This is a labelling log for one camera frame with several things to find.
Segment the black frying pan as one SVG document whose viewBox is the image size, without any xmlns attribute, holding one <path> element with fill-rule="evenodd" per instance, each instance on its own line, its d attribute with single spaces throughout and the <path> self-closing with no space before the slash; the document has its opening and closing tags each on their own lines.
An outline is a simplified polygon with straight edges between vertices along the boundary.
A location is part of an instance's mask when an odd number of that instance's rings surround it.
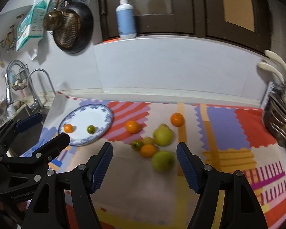
<svg viewBox="0 0 286 229">
<path fill-rule="evenodd" d="M 54 41 L 59 49 L 68 54 L 79 53 L 86 48 L 92 38 L 94 28 L 92 12 L 87 5 L 81 2 L 70 3 L 62 11 L 70 11 L 78 16 L 80 23 L 78 38 L 70 48 L 60 47 L 56 41 Z"/>
</svg>

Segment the small orange kumquat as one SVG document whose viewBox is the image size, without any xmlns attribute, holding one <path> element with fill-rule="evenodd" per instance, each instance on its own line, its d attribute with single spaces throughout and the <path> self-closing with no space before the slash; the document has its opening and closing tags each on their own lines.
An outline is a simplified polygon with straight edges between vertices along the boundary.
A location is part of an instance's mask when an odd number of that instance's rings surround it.
<svg viewBox="0 0 286 229">
<path fill-rule="evenodd" d="M 74 131 L 74 127 L 71 124 L 67 123 L 63 126 L 63 130 L 65 133 L 72 133 Z"/>
</svg>

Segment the teal white paper box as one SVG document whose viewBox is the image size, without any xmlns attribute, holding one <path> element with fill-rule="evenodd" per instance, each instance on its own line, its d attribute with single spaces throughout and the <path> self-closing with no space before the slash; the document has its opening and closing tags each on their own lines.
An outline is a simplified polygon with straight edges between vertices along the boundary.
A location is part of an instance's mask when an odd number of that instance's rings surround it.
<svg viewBox="0 0 286 229">
<path fill-rule="evenodd" d="M 37 0 L 18 24 L 16 31 L 17 52 L 37 52 L 38 42 L 43 38 L 43 19 L 47 12 L 45 0 Z"/>
</svg>

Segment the large orange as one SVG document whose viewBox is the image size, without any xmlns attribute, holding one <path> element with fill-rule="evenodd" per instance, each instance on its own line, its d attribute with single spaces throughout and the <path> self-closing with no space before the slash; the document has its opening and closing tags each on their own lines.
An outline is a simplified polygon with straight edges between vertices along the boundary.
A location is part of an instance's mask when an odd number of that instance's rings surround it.
<svg viewBox="0 0 286 229">
<path fill-rule="evenodd" d="M 141 124 L 134 120 L 128 120 L 125 124 L 127 132 L 137 134 L 141 130 Z"/>
<path fill-rule="evenodd" d="M 181 127 L 184 125 L 185 119 L 181 113 L 174 113 L 170 117 L 170 122 L 175 127 Z"/>
</svg>

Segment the pull-down chrome faucet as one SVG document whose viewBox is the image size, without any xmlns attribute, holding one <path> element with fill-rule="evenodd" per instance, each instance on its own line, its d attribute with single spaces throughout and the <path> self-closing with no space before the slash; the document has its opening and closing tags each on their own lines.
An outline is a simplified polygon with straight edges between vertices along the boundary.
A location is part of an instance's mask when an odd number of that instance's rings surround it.
<svg viewBox="0 0 286 229">
<path fill-rule="evenodd" d="M 12 91 L 23 90 L 28 86 L 29 71 L 27 66 L 20 60 L 11 61 L 6 68 L 6 104 L 13 103 Z"/>
</svg>

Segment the blue white porcelain plate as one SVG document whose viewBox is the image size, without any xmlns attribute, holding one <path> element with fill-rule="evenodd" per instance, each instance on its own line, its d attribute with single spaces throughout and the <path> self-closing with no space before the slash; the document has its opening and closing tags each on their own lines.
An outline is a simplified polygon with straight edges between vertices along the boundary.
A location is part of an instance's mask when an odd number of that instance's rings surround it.
<svg viewBox="0 0 286 229">
<path fill-rule="evenodd" d="M 64 132 L 63 126 L 67 123 L 74 127 L 70 136 L 70 146 L 84 146 L 98 140 L 111 127 L 113 111 L 103 104 L 88 104 L 69 113 L 60 123 L 58 133 Z M 87 127 L 94 125 L 96 132 L 89 134 Z"/>
</svg>

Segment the cream handled knife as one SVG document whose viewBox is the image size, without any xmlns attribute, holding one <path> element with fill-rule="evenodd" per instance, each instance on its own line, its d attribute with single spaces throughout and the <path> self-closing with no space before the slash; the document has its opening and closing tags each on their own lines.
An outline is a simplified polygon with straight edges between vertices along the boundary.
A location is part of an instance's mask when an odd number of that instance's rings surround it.
<svg viewBox="0 0 286 229">
<path fill-rule="evenodd" d="M 286 63 L 279 55 L 277 55 L 275 52 L 272 52 L 270 50 L 265 50 L 264 54 L 269 59 L 275 61 L 277 64 L 280 64 L 284 68 L 284 71 L 286 72 Z"/>
<path fill-rule="evenodd" d="M 275 74 L 283 84 L 285 83 L 283 75 L 276 68 L 271 66 L 270 64 L 260 61 L 257 64 L 257 67 L 264 70 L 264 71 L 268 71 L 268 72 Z"/>
</svg>

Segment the green tomato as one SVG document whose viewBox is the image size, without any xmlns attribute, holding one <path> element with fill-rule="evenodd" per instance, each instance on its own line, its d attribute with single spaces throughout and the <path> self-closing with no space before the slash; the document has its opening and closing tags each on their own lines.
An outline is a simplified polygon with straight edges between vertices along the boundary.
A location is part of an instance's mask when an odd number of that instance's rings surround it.
<svg viewBox="0 0 286 229">
<path fill-rule="evenodd" d="M 131 147 L 135 151 L 140 151 L 140 149 L 143 147 L 144 143 L 141 140 L 135 139 L 131 143 Z"/>
<path fill-rule="evenodd" d="M 88 132 L 89 134 L 94 134 L 94 133 L 96 132 L 96 128 L 94 127 L 94 125 L 89 125 L 89 126 L 87 127 L 87 132 Z"/>
</svg>

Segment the steel dish rack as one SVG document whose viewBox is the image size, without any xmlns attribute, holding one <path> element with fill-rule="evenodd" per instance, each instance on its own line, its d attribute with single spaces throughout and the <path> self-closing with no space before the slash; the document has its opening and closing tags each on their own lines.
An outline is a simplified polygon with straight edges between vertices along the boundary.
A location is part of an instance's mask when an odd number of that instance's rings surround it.
<svg viewBox="0 0 286 229">
<path fill-rule="evenodd" d="M 263 109 L 264 127 L 286 151 L 286 104 L 282 100 L 283 90 L 283 85 L 270 81 L 260 108 Z"/>
</svg>

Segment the small orange mandarin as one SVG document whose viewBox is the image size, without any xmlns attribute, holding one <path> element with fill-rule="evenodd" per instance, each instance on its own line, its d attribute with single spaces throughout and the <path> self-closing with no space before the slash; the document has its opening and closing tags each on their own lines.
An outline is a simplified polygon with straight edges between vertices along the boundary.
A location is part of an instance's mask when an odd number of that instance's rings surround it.
<svg viewBox="0 0 286 229">
<path fill-rule="evenodd" d="M 151 158 L 157 152 L 158 148 L 155 145 L 147 144 L 141 147 L 139 154 L 143 158 Z"/>
</svg>

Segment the metal mesh strainer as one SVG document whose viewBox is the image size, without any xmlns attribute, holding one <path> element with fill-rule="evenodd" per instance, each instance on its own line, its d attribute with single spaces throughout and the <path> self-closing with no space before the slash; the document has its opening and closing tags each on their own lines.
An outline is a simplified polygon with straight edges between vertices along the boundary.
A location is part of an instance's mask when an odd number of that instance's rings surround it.
<svg viewBox="0 0 286 229">
<path fill-rule="evenodd" d="M 43 28 L 52 32 L 58 46 L 70 48 L 78 38 L 79 18 L 70 11 L 50 11 L 43 19 Z"/>
</svg>

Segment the blue white pump bottle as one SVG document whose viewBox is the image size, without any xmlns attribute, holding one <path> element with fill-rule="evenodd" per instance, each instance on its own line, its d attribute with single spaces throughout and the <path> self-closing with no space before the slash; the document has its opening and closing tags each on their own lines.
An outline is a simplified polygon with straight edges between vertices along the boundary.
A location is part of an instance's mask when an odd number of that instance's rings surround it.
<svg viewBox="0 0 286 229">
<path fill-rule="evenodd" d="M 131 39 L 137 36 L 134 7 L 128 0 L 120 0 L 116 8 L 117 24 L 121 39 Z"/>
</svg>

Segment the colourful patterned table mat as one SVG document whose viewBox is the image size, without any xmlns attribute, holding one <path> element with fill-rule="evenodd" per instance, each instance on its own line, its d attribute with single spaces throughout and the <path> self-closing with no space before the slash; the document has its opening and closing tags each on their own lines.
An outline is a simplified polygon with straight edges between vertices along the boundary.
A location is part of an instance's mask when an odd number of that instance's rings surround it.
<svg viewBox="0 0 286 229">
<path fill-rule="evenodd" d="M 71 143 L 53 159 L 71 171 L 113 145 L 91 197 L 103 228 L 186 228 L 199 196 L 189 188 L 177 145 L 218 171 L 242 171 L 268 228 L 286 219 L 286 158 L 262 123 L 262 110 L 209 104 L 91 100 L 57 93 L 37 146 L 66 131 Z"/>
</svg>

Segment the green apple back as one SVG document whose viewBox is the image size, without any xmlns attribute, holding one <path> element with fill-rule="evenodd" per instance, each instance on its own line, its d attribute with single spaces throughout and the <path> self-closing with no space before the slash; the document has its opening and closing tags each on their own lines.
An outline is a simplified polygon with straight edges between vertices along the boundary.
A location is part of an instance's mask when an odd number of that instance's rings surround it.
<svg viewBox="0 0 286 229">
<path fill-rule="evenodd" d="M 153 133 L 154 141 L 156 145 L 164 147 L 173 142 L 174 132 L 168 127 L 158 127 Z"/>
</svg>

